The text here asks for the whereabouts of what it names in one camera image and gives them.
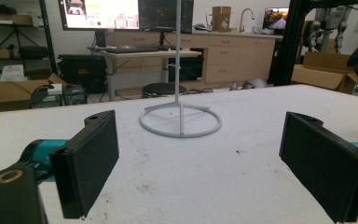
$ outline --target desk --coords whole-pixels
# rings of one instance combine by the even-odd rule
[[[0,169],[35,139],[69,139],[91,114],[115,109],[120,158],[84,223],[332,223],[279,157],[286,111],[324,121],[358,141],[358,97],[295,85],[181,96],[223,121],[216,133],[178,139],[139,124],[144,108],[171,97],[0,114]],[[63,220],[54,183],[41,195],[50,223]]]
[[[168,59],[176,56],[175,50],[164,50],[155,52],[139,52],[139,53],[122,53],[114,54],[102,51],[101,54],[106,59],[107,65],[107,85],[109,93],[109,101],[115,101],[115,91],[120,89],[143,87],[154,82],[168,82]],[[200,52],[191,50],[181,50],[180,57],[197,57]],[[143,59],[143,58],[161,58],[161,76],[160,78],[152,77],[150,73],[128,73],[115,74],[116,68],[112,65],[112,59]]]

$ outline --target black metal frame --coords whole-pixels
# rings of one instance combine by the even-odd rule
[[[282,40],[282,51],[278,56],[278,71],[281,75],[274,80],[275,86],[289,85],[292,80],[301,28],[306,15],[314,8],[338,7],[358,4],[358,0],[291,0],[286,29]]]

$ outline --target gray wall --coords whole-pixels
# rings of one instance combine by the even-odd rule
[[[0,1],[0,3],[15,7],[19,13],[28,13],[33,11],[39,13],[37,0],[11,0]],[[258,0],[258,1],[240,1],[240,0],[195,0],[193,23],[205,23],[205,13],[212,13],[214,6],[231,7],[230,27],[239,28],[241,12],[249,7],[255,13],[255,20],[251,20],[249,12],[244,15],[243,24],[245,31],[252,31],[253,27],[261,27],[263,23],[264,9],[266,7],[289,7],[290,0]],[[91,46],[94,33],[92,31],[64,31],[62,29],[61,17],[58,9],[58,0],[46,0],[48,8],[48,19],[52,41],[56,58],[60,54],[89,54],[87,47]],[[311,12],[307,20],[312,20],[314,13]],[[358,47],[358,32],[354,32],[355,23],[358,21],[358,11],[353,10],[348,19],[348,28],[344,35],[342,53],[351,54]],[[9,30],[1,29],[0,33],[7,34]],[[33,37],[36,42],[44,44],[43,32]]]

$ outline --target computer monitor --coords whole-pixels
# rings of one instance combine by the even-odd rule
[[[283,35],[288,13],[288,7],[267,7],[264,13],[263,29],[273,30],[275,35]]]
[[[180,32],[191,34],[194,0],[181,3]],[[139,0],[139,23],[145,31],[176,31],[176,0]]]
[[[59,0],[63,30],[139,29],[138,0]]]

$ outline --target floor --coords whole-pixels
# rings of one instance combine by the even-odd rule
[[[212,91],[190,91],[191,94],[196,93],[205,93],[205,92],[220,92],[220,91],[229,91],[228,87],[219,88],[219,89],[213,89]],[[355,91],[353,95],[358,96],[358,91]],[[133,96],[117,96],[116,101],[120,100],[134,100],[134,99],[141,99],[142,95],[133,95]],[[106,93],[100,93],[100,94],[90,94],[88,97],[88,104],[97,104],[97,103],[103,103],[103,102],[109,102],[109,96]]]

